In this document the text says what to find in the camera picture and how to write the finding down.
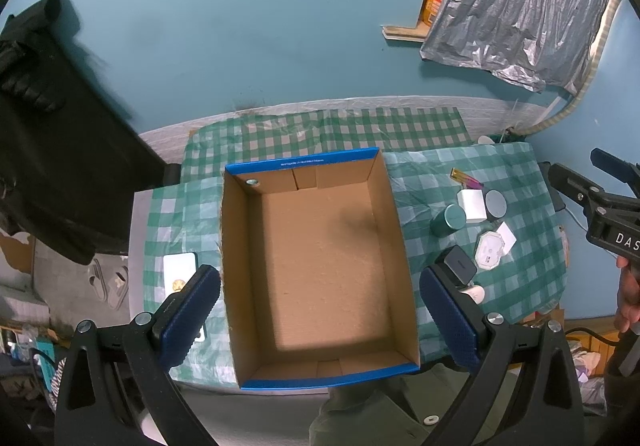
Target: round gray lid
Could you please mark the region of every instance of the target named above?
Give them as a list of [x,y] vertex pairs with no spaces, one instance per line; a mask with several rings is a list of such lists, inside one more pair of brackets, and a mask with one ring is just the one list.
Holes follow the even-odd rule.
[[486,210],[496,219],[501,219],[507,214],[507,201],[500,191],[490,190],[487,191],[484,198]]

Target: white box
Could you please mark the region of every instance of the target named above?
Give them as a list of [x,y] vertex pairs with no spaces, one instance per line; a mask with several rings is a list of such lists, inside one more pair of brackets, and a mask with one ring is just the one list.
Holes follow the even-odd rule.
[[465,210],[466,223],[480,223],[486,220],[482,190],[460,190],[458,204]]

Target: slipper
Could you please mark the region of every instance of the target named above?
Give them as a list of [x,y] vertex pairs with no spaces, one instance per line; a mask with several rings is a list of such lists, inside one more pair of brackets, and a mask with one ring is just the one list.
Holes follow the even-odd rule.
[[107,303],[114,311],[120,308],[122,300],[127,295],[129,289],[129,269],[122,266],[116,269],[113,277],[109,280],[107,285]]
[[104,286],[104,277],[102,276],[102,269],[100,268],[100,262],[95,258],[91,260],[89,268],[86,270],[89,278],[89,285],[94,288],[95,295],[101,302],[107,299],[107,288]]

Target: cardboard box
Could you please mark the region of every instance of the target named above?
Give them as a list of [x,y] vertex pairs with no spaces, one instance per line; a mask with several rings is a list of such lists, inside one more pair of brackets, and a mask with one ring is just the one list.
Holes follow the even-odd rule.
[[414,293],[377,148],[228,165],[221,226],[241,388],[337,386],[419,368]]

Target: black jacket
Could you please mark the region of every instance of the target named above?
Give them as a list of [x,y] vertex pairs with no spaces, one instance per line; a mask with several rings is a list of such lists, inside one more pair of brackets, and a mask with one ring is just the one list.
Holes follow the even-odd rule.
[[41,0],[0,33],[0,223],[88,264],[127,251],[133,194],[161,186],[165,164],[63,54],[59,14]]

